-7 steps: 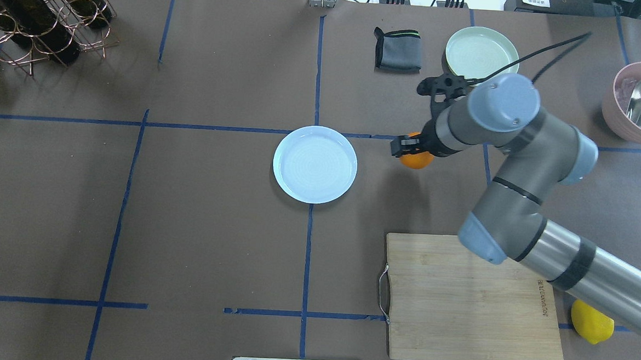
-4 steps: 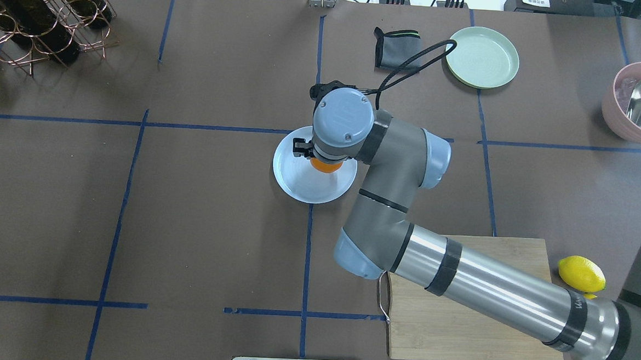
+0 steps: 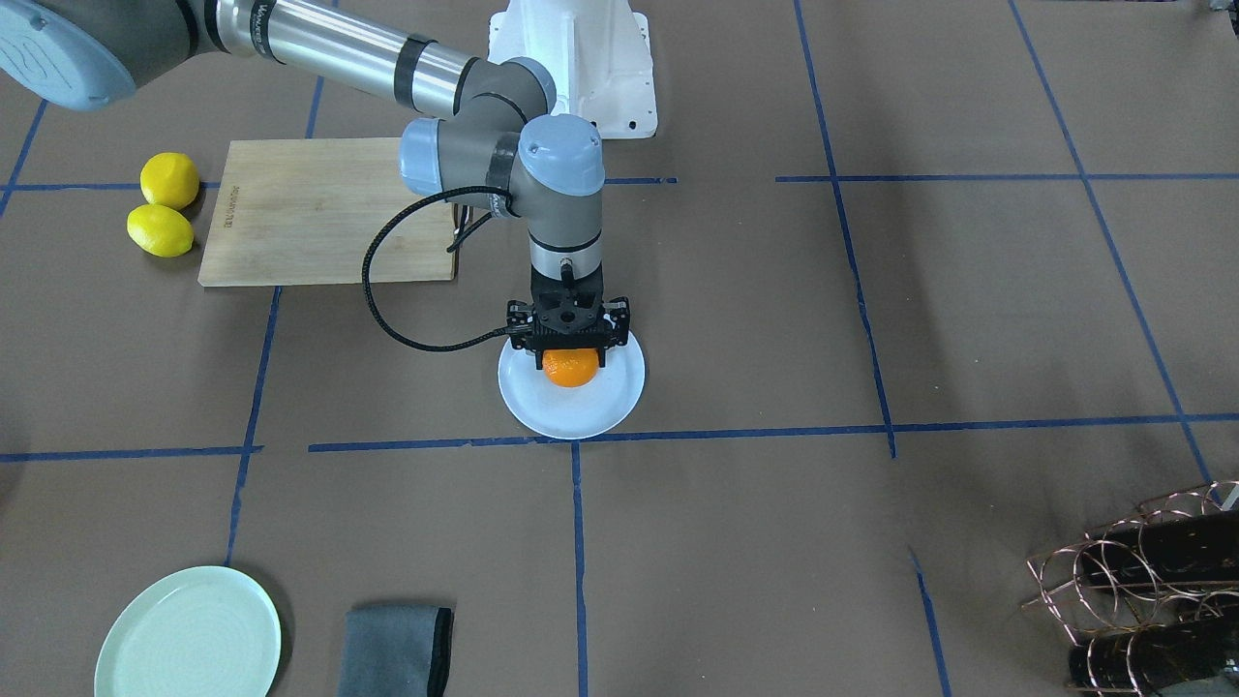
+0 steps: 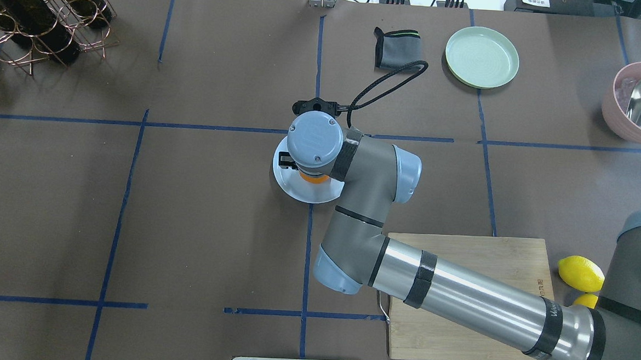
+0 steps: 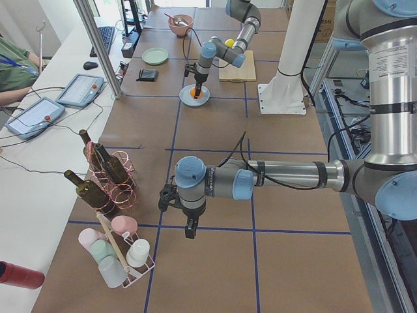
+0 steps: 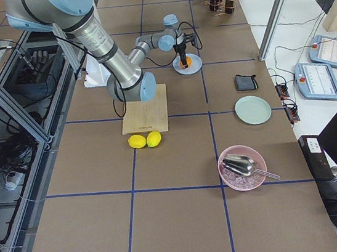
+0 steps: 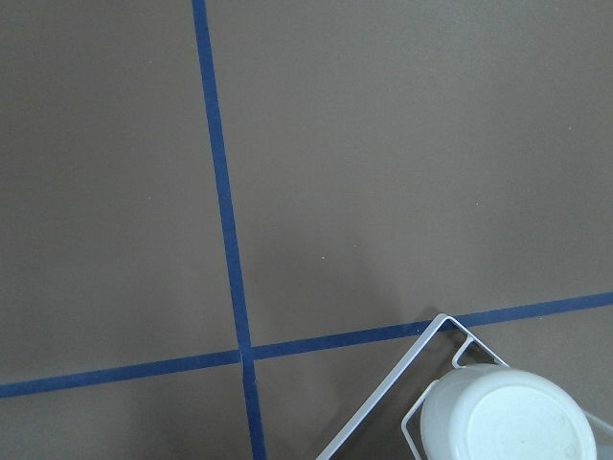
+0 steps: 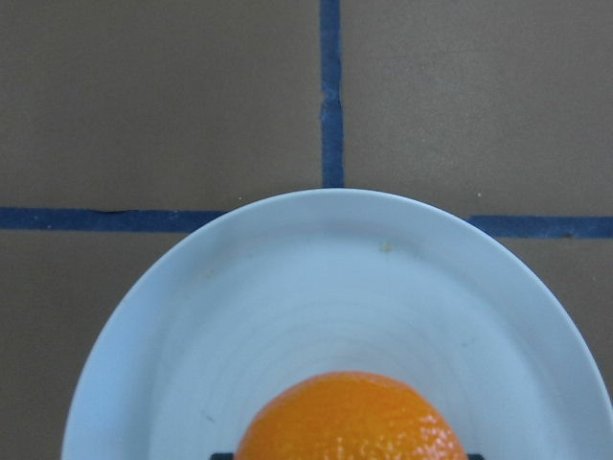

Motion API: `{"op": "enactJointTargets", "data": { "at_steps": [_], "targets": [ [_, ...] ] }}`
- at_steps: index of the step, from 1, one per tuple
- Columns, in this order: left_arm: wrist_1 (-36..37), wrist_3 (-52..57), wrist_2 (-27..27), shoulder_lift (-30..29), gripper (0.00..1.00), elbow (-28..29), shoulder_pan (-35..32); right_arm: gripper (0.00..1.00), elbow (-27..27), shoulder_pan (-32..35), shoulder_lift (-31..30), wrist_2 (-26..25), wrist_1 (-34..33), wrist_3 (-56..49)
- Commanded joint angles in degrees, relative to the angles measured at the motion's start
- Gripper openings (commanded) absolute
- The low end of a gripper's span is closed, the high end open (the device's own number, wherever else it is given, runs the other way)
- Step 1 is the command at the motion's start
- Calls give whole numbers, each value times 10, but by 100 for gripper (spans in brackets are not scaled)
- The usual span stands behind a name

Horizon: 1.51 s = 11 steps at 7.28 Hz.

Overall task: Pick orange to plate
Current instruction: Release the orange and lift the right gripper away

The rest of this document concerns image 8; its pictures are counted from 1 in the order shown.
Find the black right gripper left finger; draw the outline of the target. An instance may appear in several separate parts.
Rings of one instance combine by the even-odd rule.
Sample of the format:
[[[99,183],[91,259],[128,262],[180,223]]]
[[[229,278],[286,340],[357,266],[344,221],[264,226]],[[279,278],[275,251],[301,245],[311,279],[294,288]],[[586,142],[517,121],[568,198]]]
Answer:
[[[210,456],[210,460],[234,460],[233,452],[215,452]]]

